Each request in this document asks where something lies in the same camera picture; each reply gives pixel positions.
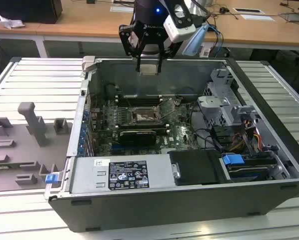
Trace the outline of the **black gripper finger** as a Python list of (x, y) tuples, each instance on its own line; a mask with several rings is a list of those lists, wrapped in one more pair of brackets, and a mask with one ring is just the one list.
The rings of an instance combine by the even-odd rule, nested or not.
[[(138, 38), (136, 46), (132, 46), (129, 40), (129, 38), (132, 36), (132, 33), (134, 33)], [(118, 34), (125, 54), (137, 59), (135, 70), (140, 72), (141, 54), (143, 53), (145, 46), (149, 43), (149, 33), (145, 28), (145, 24), (140, 21), (136, 21), (131, 25), (121, 24), (118, 27)]]
[(163, 60), (168, 58), (173, 58), (178, 50), (181, 47), (181, 42), (172, 42), (167, 49), (164, 47), (164, 42), (169, 38), (168, 34), (165, 32), (162, 35), (160, 35), (158, 40), (158, 49), (159, 49), (159, 55), (158, 55), (158, 65), (157, 65), (157, 73), (159, 74), (162, 69), (162, 63)]

